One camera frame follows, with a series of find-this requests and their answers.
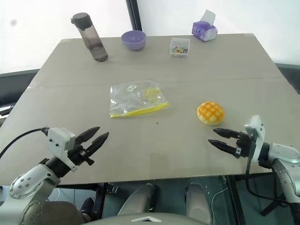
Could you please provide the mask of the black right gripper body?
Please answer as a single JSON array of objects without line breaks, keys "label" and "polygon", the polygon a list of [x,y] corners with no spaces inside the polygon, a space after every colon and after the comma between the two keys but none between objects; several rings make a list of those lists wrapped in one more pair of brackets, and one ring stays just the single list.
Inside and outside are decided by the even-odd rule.
[{"label": "black right gripper body", "polygon": [[252,138],[246,133],[236,132],[236,131],[234,131],[233,137],[237,139],[236,152],[235,152],[234,156],[236,158],[249,157],[250,152],[251,152]]}]

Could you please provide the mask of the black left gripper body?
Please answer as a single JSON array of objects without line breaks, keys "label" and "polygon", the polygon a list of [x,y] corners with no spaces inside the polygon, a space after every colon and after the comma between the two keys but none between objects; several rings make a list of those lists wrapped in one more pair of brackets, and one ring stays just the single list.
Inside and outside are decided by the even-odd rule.
[{"label": "black left gripper body", "polygon": [[68,152],[68,158],[75,164],[75,165],[81,165],[83,162],[86,162],[88,165],[93,165],[94,160],[90,159],[91,153],[91,147],[93,146],[93,143],[85,149],[82,146],[82,143],[86,142],[82,137],[77,137],[75,139],[74,147],[72,150]]}]

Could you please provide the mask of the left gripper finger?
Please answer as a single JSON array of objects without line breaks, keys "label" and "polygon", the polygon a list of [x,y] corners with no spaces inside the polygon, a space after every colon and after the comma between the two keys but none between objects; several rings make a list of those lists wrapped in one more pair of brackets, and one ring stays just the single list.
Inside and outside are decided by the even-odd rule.
[{"label": "left gripper finger", "polygon": [[92,127],[86,131],[84,131],[83,133],[79,134],[76,138],[75,138],[75,142],[76,143],[84,143],[87,142],[90,138],[92,138],[95,133],[100,129],[100,127]]},{"label": "left gripper finger", "polygon": [[90,157],[91,155],[93,155],[98,149],[100,149],[102,147],[102,145],[105,143],[105,141],[107,140],[109,136],[109,132],[106,132],[102,135],[100,135],[97,139],[95,139],[91,146],[89,146],[85,152],[87,153],[87,156]]}]

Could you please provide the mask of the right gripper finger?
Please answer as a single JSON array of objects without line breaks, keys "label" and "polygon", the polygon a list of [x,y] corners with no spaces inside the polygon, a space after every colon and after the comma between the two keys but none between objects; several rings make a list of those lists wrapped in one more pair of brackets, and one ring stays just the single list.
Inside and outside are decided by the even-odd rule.
[{"label": "right gripper finger", "polygon": [[233,131],[233,130],[230,130],[230,129],[227,129],[227,128],[215,128],[215,129],[213,129],[213,131],[216,134],[218,134],[219,136],[227,138],[227,139],[229,139],[229,138],[238,139],[239,136],[240,136],[239,132]]},{"label": "right gripper finger", "polygon": [[217,149],[219,149],[223,152],[226,152],[228,154],[235,155],[235,153],[236,153],[236,148],[227,145],[225,142],[221,142],[218,140],[212,140],[212,139],[209,139],[208,142],[210,144],[212,144],[214,147],[216,147]]}]

